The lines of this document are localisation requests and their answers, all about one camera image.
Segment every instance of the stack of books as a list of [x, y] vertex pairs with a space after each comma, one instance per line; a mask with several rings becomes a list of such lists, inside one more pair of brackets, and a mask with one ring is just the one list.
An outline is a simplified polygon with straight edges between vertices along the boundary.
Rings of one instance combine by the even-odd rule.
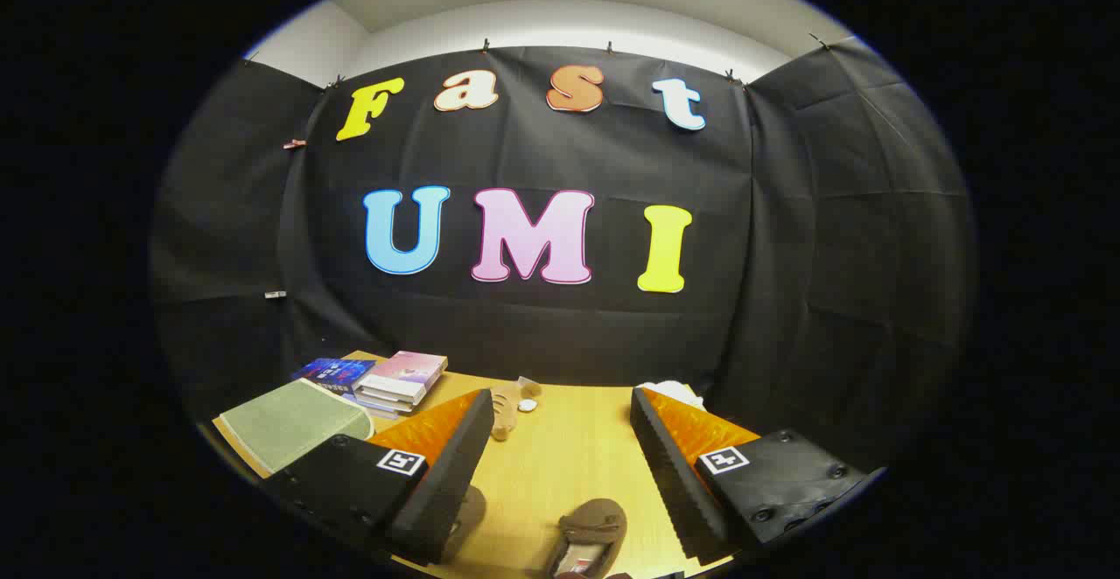
[[382, 417], [411, 413], [447, 370], [447, 356], [398, 352], [354, 384], [353, 399]]
[[398, 352], [381, 361], [318, 358], [292, 377], [319, 384], [367, 408], [372, 415], [392, 420], [416, 410], [445, 368], [446, 356]]

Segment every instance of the pink letter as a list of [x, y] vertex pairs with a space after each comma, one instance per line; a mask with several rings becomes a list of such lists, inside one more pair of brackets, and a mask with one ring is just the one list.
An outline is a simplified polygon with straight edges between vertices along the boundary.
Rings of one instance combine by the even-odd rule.
[[482, 189], [475, 203], [483, 208], [483, 249], [470, 277], [479, 282], [501, 282], [510, 277], [502, 263], [502, 245], [510, 252], [521, 279], [536, 270], [544, 249], [549, 263], [541, 278], [554, 284], [590, 281], [591, 269], [584, 264], [584, 225], [595, 197], [579, 189], [561, 189], [552, 195], [540, 221], [532, 224], [517, 195], [507, 188]]

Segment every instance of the blue book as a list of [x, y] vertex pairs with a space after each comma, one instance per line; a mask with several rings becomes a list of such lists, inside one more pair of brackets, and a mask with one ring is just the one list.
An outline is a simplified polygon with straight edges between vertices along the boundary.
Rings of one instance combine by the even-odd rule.
[[291, 379], [307, 379], [339, 395], [345, 393], [353, 395], [357, 381], [362, 380], [362, 376], [368, 373], [375, 364], [377, 364], [376, 361], [316, 358], [296, 372]]

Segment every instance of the brown shoe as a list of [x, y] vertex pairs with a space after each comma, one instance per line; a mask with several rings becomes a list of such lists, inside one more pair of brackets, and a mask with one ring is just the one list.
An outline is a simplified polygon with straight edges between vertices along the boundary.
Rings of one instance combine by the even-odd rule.
[[459, 505], [459, 513], [451, 523], [451, 534], [447, 536], [444, 544], [444, 554], [439, 558], [439, 563], [447, 563], [455, 559], [455, 554], [463, 548], [467, 535], [475, 530], [486, 515], [486, 497], [472, 485], [463, 496], [463, 504]]
[[618, 503], [596, 498], [560, 519], [560, 539], [549, 555], [550, 578], [575, 572], [585, 579], [603, 579], [626, 536], [626, 512]]

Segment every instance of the slipper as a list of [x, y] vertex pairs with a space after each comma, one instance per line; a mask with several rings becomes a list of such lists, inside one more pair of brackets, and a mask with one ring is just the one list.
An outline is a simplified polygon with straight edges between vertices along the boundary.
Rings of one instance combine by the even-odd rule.
[[447, 536], [444, 544], [444, 554], [439, 558], [439, 563], [447, 563], [455, 559], [455, 554], [463, 548], [467, 535], [475, 530], [486, 514], [486, 497], [472, 485], [463, 496], [463, 504], [459, 505], [459, 513], [451, 523], [451, 534]]
[[596, 498], [560, 519], [560, 539], [545, 566], [548, 577], [575, 572], [603, 579], [618, 557], [626, 536], [626, 512], [618, 503]]
[[517, 424], [517, 403], [521, 399], [517, 398], [516, 387], [510, 384], [492, 387], [491, 396], [494, 401], [494, 428], [491, 429], [491, 436], [504, 441]]

